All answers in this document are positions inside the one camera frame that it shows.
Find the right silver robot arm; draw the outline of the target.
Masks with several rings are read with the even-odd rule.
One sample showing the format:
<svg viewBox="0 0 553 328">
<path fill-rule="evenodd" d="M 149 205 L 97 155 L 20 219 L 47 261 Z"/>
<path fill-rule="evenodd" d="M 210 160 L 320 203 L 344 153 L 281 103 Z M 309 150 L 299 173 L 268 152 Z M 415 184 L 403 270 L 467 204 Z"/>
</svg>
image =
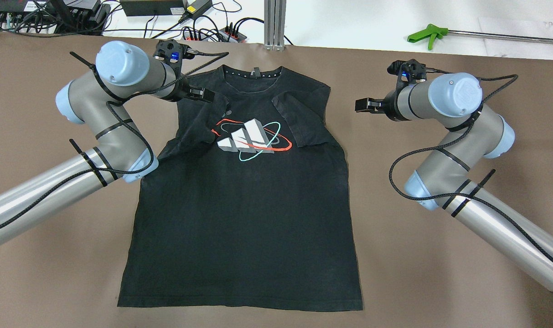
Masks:
<svg viewBox="0 0 553 328">
<path fill-rule="evenodd" d="M 480 183 L 468 178 L 480 160 L 503 155 L 515 140 L 510 125 L 487 106 L 481 79 L 443 71 L 432 80 L 424 73 L 399 71 L 397 76 L 395 91 L 384 99 L 358 99 L 355 111 L 393 121 L 435 120 L 447 135 L 435 147 L 401 156 L 428 152 L 403 189 L 393 180 L 398 161 L 393 162 L 391 186 L 428 210 L 442 208 L 553 293 L 553 236 L 489 193 L 490 174 Z"/>
</svg>

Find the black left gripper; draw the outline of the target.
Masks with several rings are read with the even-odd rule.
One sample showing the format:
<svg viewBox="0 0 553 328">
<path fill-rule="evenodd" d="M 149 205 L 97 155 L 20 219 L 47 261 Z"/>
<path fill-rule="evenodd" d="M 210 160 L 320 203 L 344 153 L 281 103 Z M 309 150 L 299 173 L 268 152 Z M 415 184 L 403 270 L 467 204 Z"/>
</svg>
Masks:
<svg viewBox="0 0 553 328">
<path fill-rule="evenodd" d="M 213 101 L 215 92 L 209 89 L 193 87 L 186 77 L 182 77 L 174 84 L 174 89 L 169 93 L 169 101 L 177 102 L 181 99 L 195 101 Z"/>
</svg>

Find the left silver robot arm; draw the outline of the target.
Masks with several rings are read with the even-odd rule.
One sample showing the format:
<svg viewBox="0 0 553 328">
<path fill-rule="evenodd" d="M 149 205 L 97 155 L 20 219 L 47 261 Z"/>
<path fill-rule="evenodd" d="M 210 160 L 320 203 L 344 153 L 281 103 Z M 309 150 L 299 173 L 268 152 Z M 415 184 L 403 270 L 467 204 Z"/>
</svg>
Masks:
<svg viewBox="0 0 553 328">
<path fill-rule="evenodd" d="M 175 40 L 161 40 L 153 55 L 123 41 L 101 46 L 89 72 L 70 81 L 56 95 L 62 116 L 87 125 L 97 146 L 0 195 L 0 246 L 49 216 L 122 179 L 132 183 L 158 168 L 153 148 L 124 108 L 128 100 L 151 95 L 176 102 L 212 102 L 214 93 L 193 87 L 182 73 L 183 60 L 204 53 Z"/>
</svg>

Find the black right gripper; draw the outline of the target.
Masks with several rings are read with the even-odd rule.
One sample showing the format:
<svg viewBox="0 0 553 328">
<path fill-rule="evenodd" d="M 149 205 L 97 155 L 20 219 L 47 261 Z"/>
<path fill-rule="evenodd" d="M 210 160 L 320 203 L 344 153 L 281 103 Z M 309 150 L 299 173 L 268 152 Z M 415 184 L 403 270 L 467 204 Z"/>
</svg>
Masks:
<svg viewBox="0 0 553 328">
<path fill-rule="evenodd" d="M 401 121 L 396 101 L 396 91 L 389 92 L 383 99 L 372 99 L 369 97 L 358 99 L 355 101 L 355 112 L 384 114 L 389 120 Z"/>
</svg>

